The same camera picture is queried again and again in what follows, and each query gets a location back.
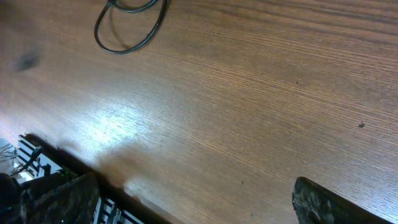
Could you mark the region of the metal rack beside table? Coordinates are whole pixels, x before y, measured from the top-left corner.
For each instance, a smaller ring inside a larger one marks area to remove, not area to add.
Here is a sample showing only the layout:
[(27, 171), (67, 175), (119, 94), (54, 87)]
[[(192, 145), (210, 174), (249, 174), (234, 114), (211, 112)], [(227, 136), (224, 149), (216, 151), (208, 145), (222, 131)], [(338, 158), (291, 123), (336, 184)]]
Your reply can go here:
[(105, 185), (98, 174), (65, 152), (30, 136), (21, 136), (17, 147), (3, 146), (1, 160), (13, 165), (10, 171), (1, 172), (1, 223), (22, 223), (19, 203), (23, 185), (56, 173), (70, 175), (73, 179), (89, 173), (96, 177), (99, 199), (90, 223), (152, 223), (142, 209)]

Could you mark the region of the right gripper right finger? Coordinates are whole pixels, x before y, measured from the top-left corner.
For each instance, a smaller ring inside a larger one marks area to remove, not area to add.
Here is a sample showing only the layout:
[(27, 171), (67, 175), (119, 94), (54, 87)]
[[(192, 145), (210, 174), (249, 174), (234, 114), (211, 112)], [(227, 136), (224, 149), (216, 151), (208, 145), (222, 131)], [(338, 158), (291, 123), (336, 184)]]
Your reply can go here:
[(292, 206), (299, 224), (392, 224), (306, 177), (295, 181)]

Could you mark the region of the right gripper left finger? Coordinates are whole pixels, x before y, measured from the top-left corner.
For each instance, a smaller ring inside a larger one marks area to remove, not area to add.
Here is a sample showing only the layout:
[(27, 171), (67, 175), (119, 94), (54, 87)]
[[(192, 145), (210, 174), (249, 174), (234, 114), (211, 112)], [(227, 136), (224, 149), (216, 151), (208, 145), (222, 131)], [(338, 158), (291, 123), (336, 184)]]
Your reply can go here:
[(22, 223), (90, 223), (99, 196), (91, 173), (51, 174), (23, 185), (19, 216)]

